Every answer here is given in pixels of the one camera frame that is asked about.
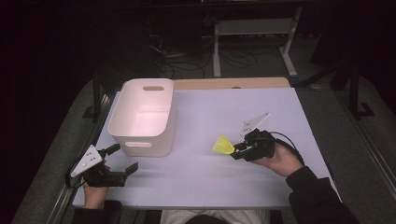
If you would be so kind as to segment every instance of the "bin handle cutout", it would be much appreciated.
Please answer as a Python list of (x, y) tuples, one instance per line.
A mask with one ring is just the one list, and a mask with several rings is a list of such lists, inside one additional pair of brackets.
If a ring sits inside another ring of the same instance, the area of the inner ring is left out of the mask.
[(164, 91), (165, 88), (162, 86), (145, 86), (143, 87), (144, 91)]
[(127, 147), (152, 147), (151, 143), (145, 142), (126, 142), (125, 146)]

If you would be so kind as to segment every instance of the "forearm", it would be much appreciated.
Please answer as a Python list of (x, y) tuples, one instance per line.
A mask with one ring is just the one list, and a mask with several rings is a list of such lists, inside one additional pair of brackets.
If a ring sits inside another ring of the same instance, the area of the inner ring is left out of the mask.
[(298, 223), (359, 223), (338, 198), (328, 178), (318, 179), (308, 167), (287, 178), (293, 189), (290, 206)]

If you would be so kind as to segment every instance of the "metal frame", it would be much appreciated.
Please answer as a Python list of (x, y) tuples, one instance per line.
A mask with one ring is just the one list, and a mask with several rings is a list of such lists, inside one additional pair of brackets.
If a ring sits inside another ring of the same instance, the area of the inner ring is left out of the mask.
[[(111, 107), (111, 104), (112, 104), (112, 99), (110, 99), (109, 96), (105, 95), (102, 99), (101, 104), (99, 105), (101, 108), (101, 113), (100, 115), (96, 115), (97, 121), (92, 122), (90, 132), (88, 133), (87, 138), (81, 147), (79, 155), (84, 153), (90, 144), (97, 141), (98, 134), (102, 131), (102, 127), (105, 124), (106, 117)], [(73, 179), (74, 183), (77, 183), (78, 181), (79, 179), (76, 178)], [(68, 205), (70, 205), (70, 202), (72, 201), (72, 198), (74, 197), (75, 193), (76, 191), (73, 189), (68, 189), (66, 186), (62, 187), (58, 199), (55, 205), (53, 206), (52, 211), (50, 212), (49, 218), (46, 222), (47, 224), (62, 222), (65, 211)]]
[[(297, 77), (297, 72), (289, 56), (291, 41), (300, 19), (303, 7), (297, 7), (292, 19), (266, 19), (245, 21), (218, 21), (215, 24), (215, 48), (213, 53), (214, 77), (221, 77), (219, 61), (219, 36), (220, 35), (262, 35), (262, 34), (288, 34), (286, 43), (280, 47), (280, 54), (291, 77)], [(289, 24), (287, 29), (282, 29), (285, 22)]]
[(382, 153), (379, 151), (378, 147), (375, 145), (372, 137), (368, 134), (367, 129), (364, 127), (362, 122), (359, 119), (356, 119), (356, 115), (350, 112), (350, 107), (348, 107), (348, 101), (345, 95), (341, 92), (336, 92), (335, 96), (340, 102), (341, 107), (346, 111), (346, 114), (349, 116), (349, 119), (357, 128), (361, 139), (364, 141), (367, 146), (368, 153), (370, 154), (370, 158), (375, 165), (375, 168), (381, 175), (385, 184), (387, 185), (390, 194), (396, 200), (396, 175), (388, 166), (387, 161), (382, 156)]

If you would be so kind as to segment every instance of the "hand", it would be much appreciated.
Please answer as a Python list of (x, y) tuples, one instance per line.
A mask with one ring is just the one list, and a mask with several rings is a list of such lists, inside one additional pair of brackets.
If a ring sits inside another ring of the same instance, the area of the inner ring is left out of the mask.
[(288, 177), (297, 170), (303, 167), (303, 165), (297, 160), (297, 158), (285, 147), (275, 143), (274, 157), (271, 159), (258, 159), (252, 161), (255, 164), (263, 165), (273, 170), (278, 175)]
[(84, 208), (103, 209), (108, 194), (108, 187), (95, 188), (84, 183), (85, 204)]

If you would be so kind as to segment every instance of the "black sleeve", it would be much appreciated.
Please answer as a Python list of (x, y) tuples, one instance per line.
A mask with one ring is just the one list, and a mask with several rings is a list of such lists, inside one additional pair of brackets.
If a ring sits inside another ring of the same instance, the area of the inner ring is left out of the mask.
[(104, 209), (76, 208), (72, 224), (118, 224), (122, 204), (117, 201), (105, 201)]
[(286, 182), (293, 190), (289, 202), (299, 224), (359, 223), (341, 203), (329, 178), (318, 179), (309, 167), (305, 166), (290, 175)]

